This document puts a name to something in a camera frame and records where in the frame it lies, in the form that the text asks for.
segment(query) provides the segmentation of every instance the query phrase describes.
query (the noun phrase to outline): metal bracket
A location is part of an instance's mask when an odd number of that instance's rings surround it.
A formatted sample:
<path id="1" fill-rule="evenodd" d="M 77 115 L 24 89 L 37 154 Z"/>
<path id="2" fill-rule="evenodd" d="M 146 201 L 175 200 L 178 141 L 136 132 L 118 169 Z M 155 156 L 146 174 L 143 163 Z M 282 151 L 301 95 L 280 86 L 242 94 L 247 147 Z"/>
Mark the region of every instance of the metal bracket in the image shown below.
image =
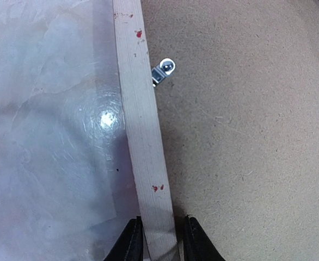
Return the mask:
<path id="1" fill-rule="evenodd" d="M 156 87 L 175 70 L 175 62 L 169 58 L 163 59 L 156 67 L 152 68 L 152 85 Z"/>

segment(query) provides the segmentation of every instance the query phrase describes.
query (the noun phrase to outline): plastic sheet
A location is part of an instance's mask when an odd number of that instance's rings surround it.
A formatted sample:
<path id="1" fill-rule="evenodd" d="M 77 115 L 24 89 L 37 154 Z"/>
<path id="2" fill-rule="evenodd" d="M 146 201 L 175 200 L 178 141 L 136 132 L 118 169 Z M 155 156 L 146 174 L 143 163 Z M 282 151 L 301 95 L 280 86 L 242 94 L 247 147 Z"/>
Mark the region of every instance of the plastic sheet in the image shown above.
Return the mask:
<path id="1" fill-rule="evenodd" d="M 112 6 L 0 1 L 0 260 L 101 260 L 138 214 Z"/>

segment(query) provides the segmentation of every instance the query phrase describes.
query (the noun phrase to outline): wooden stick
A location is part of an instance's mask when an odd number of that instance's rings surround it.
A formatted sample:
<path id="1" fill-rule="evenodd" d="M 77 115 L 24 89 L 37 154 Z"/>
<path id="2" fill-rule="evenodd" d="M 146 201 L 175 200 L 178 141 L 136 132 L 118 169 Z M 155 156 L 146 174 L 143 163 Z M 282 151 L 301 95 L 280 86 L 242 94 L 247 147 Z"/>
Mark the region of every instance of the wooden stick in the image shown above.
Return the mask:
<path id="1" fill-rule="evenodd" d="M 126 132 L 152 261 L 179 261 L 167 170 L 140 0 L 114 0 Z"/>

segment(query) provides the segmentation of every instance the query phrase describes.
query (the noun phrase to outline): red paint spot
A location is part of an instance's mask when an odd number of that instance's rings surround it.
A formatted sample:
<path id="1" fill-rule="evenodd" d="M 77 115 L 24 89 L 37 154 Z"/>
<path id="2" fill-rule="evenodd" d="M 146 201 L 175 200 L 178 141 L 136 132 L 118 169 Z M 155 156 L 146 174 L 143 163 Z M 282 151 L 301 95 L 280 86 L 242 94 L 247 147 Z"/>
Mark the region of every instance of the red paint spot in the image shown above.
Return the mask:
<path id="1" fill-rule="evenodd" d="M 137 38 L 140 38 L 140 37 L 142 37 L 142 34 L 143 34 L 143 31 L 142 31 L 142 30 L 140 30 L 140 31 L 137 31 Z"/>

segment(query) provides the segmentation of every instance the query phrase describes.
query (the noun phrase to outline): brown cardboard surface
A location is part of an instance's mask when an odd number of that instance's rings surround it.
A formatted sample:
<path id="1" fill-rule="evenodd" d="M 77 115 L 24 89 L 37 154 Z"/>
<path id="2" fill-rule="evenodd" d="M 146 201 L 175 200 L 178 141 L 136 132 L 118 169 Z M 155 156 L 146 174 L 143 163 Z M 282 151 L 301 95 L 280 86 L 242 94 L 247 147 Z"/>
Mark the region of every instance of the brown cardboard surface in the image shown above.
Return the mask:
<path id="1" fill-rule="evenodd" d="M 229 260 L 319 260 L 319 0 L 143 0 L 177 215 Z"/>

